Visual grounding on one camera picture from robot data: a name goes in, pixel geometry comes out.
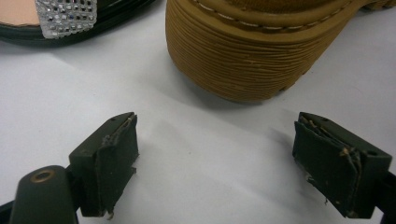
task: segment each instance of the metal grommet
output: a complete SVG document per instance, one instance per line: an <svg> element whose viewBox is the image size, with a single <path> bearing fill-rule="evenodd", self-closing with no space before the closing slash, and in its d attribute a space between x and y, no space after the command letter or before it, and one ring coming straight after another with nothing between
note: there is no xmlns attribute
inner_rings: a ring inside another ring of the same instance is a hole
<svg viewBox="0 0 396 224"><path fill-rule="evenodd" d="M35 173L31 178L30 181L33 183L41 183L51 179L55 175L55 171L53 170L42 170L40 172Z"/></svg>

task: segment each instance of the tan boot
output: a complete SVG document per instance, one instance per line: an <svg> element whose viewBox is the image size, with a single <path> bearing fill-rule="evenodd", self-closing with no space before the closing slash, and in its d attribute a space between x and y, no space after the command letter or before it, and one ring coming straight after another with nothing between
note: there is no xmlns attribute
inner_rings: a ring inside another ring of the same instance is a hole
<svg viewBox="0 0 396 224"><path fill-rule="evenodd" d="M261 101L293 85L363 6L396 0L168 0L168 50L204 89Z"/></svg>

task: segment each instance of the clamp jaw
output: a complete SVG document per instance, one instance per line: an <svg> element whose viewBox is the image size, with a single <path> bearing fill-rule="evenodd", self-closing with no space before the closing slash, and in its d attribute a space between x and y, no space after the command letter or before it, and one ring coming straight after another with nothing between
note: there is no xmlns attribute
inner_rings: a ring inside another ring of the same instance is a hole
<svg viewBox="0 0 396 224"><path fill-rule="evenodd" d="M70 165L47 166L21 179L14 202L0 206L0 224L78 223L84 217L113 215L114 206L135 173L137 116L106 121L70 155Z"/></svg>
<svg viewBox="0 0 396 224"><path fill-rule="evenodd" d="M382 223L396 223L396 177L392 157L338 124L300 113L293 157L307 181L349 218L370 218L377 206Z"/></svg>

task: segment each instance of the rhinestone strap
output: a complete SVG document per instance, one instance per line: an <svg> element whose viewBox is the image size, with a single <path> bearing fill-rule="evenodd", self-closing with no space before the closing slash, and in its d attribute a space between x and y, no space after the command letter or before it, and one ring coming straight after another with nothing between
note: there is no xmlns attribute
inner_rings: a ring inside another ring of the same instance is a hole
<svg viewBox="0 0 396 224"><path fill-rule="evenodd" d="M43 36L48 39L87 31L96 23L97 0L35 0Z"/></svg>

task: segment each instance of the white surface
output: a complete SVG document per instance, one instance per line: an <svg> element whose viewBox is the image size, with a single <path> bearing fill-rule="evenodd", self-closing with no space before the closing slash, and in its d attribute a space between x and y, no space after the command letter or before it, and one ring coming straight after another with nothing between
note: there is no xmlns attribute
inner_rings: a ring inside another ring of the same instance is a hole
<svg viewBox="0 0 396 224"><path fill-rule="evenodd" d="M165 1L61 49L0 42L0 204L18 181L68 154L105 120L138 115L137 175L115 217L85 223L379 223L344 219L291 156L300 111L396 156L396 8L360 12L292 88L257 105L192 84L166 49ZM396 163L390 170L396 173Z"/></svg>

